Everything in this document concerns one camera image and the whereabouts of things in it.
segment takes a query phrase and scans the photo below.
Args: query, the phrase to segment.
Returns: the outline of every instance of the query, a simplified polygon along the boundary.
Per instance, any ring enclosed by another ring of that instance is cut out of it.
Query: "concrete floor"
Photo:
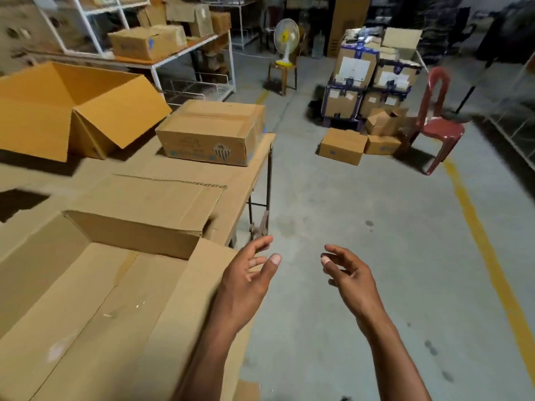
[[[269,60],[236,55],[235,62],[238,93],[230,101],[255,102]],[[470,73],[456,62],[450,64],[452,104],[470,86]],[[305,111],[334,60],[300,58],[298,65],[298,92],[270,92],[264,101],[267,130],[277,134],[272,251],[283,262],[256,316],[241,378],[259,382],[263,400],[379,399],[368,344],[319,263],[323,245],[335,243],[370,265],[435,401],[535,399],[444,165],[424,176],[390,157],[364,156],[354,167],[317,156],[326,129],[310,122]],[[420,76],[407,100],[412,112],[424,87]],[[478,101],[486,104],[474,97],[471,109],[478,109]],[[420,136],[415,147],[434,154],[439,146]],[[451,158],[534,331],[533,198],[472,124]],[[264,196],[265,169],[254,199]],[[239,242],[247,224],[244,213]]]

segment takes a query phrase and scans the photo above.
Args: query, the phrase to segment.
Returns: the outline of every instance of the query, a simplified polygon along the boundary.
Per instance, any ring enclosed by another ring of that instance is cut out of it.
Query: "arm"
[[[381,401],[431,401],[416,366],[388,317],[370,268],[349,250],[325,245],[323,271],[340,291],[371,347]]]
[[[279,255],[255,257],[269,248],[272,236],[249,242],[223,273],[205,329],[174,401],[218,401],[225,361],[237,333],[254,317],[281,261]],[[249,269],[264,263],[262,270]]]

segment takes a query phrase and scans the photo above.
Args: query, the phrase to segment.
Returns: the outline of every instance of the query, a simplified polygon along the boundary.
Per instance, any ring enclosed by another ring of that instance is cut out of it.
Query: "forearm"
[[[370,323],[367,338],[381,401],[431,401],[398,330],[386,314]]]
[[[234,336],[208,325],[173,401],[219,401],[225,361]]]

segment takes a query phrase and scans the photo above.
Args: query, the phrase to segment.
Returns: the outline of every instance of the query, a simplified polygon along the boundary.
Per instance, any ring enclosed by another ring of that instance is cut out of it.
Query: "printed logo on box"
[[[222,143],[218,143],[216,146],[212,149],[215,154],[221,159],[222,161],[226,162],[229,158],[229,156],[232,153],[232,150],[224,146]]]

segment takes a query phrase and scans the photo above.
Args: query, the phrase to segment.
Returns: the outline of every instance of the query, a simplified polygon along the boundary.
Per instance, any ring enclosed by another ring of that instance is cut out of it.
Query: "hand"
[[[223,273],[217,290],[209,325],[217,326],[232,338],[254,317],[268,292],[271,278],[279,267],[281,256],[255,257],[258,251],[269,248],[273,236],[264,236],[249,242],[232,259]],[[261,265],[260,271],[249,269]]]
[[[365,336],[371,334],[372,326],[386,318],[383,302],[377,291],[375,280],[366,263],[350,250],[335,245],[325,245],[321,262],[323,271],[332,278],[329,284],[338,288],[345,305],[357,319],[358,326]]]

